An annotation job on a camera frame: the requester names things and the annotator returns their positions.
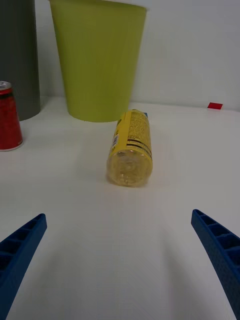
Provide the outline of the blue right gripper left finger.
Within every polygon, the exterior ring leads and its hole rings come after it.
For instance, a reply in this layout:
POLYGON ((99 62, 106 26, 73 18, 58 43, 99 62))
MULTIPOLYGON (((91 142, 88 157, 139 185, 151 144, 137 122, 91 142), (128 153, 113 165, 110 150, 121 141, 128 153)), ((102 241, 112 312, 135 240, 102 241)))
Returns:
POLYGON ((0 319, 5 320, 47 229, 41 213, 0 242, 0 319))

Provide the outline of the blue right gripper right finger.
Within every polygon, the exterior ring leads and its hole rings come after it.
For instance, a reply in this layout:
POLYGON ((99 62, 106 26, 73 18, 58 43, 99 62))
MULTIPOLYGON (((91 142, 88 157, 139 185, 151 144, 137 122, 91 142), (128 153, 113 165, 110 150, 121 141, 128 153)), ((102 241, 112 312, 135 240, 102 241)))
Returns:
POLYGON ((198 209, 191 225, 222 285, 235 318, 240 319, 240 238, 198 209))

